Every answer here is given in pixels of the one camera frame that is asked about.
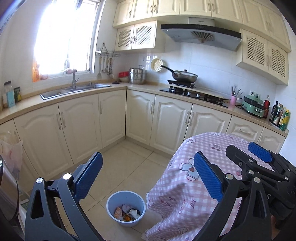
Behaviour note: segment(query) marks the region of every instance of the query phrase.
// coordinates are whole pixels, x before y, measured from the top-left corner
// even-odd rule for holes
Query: blue gripper pad
[[[265,150],[255,142],[249,143],[248,150],[264,162],[271,162],[273,159],[269,151]]]
[[[194,155],[193,160],[194,167],[207,188],[210,196],[220,202],[223,197],[222,183],[207,164],[206,160],[199,153]]]
[[[73,181],[73,198],[76,202],[86,197],[102,166],[103,156],[100,152],[95,152],[84,164]]]

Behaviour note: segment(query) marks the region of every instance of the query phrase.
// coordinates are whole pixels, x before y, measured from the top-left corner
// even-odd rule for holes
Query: countertop
[[[104,92],[110,92],[110,91],[117,91],[117,90],[135,90],[135,91],[141,91],[141,92],[146,92],[146,93],[151,93],[151,94],[156,94],[156,95],[161,95],[161,96],[166,96],[174,99],[179,99],[183,100],[186,102],[190,102],[193,104],[198,104],[202,105],[205,107],[209,107],[215,110],[219,110],[234,116],[237,116],[239,118],[243,118],[247,121],[251,121],[255,124],[258,124],[262,127],[265,127],[267,129],[270,129],[284,137],[287,137],[288,135],[288,130],[285,132],[281,131],[278,127],[272,125],[268,120],[266,119],[260,119],[255,116],[252,116],[248,114],[246,111],[241,110],[235,106],[229,106],[228,108],[222,107],[216,104],[212,104],[209,102],[205,102],[202,100],[198,99],[193,99],[185,96],[180,96],[168,92],[163,92],[159,91],[159,89],[166,88],[168,85],[151,85],[151,84],[144,84],[144,85],[133,85],[129,83],[120,83],[120,84],[112,84],[111,87],[106,87],[106,88],[100,88],[100,89],[92,89],[92,90],[87,90],[87,91],[82,91],[82,92],[76,92],[76,93],[70,93],[67,95],[43,100],[40,95],[35,95],[29,98],[26,98],[19,103],[16,103],[14,107],[11,107],[9,109],[4,109],[2,112],[0,112],[0,124],[3,124],[4,122],[7,122],[13,118],[16,118],[20,115],[23,115],[25,113],[28,113],[32,110],[36,110],[48,105],[56,104],[58,102],[78,98],[78,97],[83,97],[87,95],[92,95],[92,94],[97,94],[97,93],[104,93]]]

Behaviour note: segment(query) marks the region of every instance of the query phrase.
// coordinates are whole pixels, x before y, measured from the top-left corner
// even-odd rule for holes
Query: utensil rack
[[[116,53],[115,51],[108,51],[105,45],[105,42],[102,45],[102,48],[96,50],[96,56],[104,55],[106,57],[120,57],[120,54]]]

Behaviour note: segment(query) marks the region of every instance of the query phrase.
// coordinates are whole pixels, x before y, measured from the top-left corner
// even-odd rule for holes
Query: frying pan
[[[197,75],[187,72],[186,69],[184,71],[178,71],[178,70],[173,71],[172,69],[164,65],[161,65],[161,67],[171,71],[173,78],[180,82],[194,83],[198,78]]]

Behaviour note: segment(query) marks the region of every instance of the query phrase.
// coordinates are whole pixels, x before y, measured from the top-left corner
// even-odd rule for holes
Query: green bottle
[[[281,127],[280,127],[282,131],[286,130],[289,119],[290,119],[290,111],[286,110],[285,115],[284,115],[284,119],[283,119],[283,123],[281,124]]]

